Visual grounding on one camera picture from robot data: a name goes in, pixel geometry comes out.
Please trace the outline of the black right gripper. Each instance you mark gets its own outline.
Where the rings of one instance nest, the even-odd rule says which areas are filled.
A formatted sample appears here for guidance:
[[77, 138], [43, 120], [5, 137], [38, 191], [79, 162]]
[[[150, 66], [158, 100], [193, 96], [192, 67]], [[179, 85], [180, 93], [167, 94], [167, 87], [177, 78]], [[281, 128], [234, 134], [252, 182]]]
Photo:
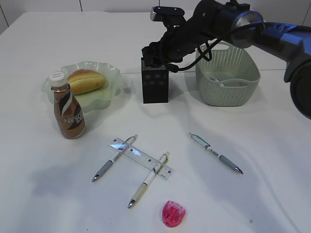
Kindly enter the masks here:
[[180, 63], [188, 54], [207, 41], [207, 34], [190, 23], [166, 31], [159, 41], [142, 49], [146, 66], [158, 67], [165, 63]]

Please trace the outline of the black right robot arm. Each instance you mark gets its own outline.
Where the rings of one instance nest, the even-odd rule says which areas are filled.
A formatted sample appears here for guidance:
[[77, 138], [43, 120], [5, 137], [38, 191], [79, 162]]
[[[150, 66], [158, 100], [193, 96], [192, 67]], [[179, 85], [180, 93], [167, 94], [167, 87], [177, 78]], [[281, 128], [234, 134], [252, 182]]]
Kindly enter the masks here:
[[311, 116], [311, 29], [307, 26], [266, 22], [249, 4], [235, 0], [225, 4], [202, 0], [189, 19], [181, 8], [156, 6], [151, 20], [160, 21], [166, 32], [157, 42], [142, 49], [145, 65], [164, 66], [179, 72], [183, 58], [198, 50], [199, 57], [211, 59], [211, 49], [221, 41], [244, 49], [255, 46], [286, 62], [284, 81], [297, 110]]

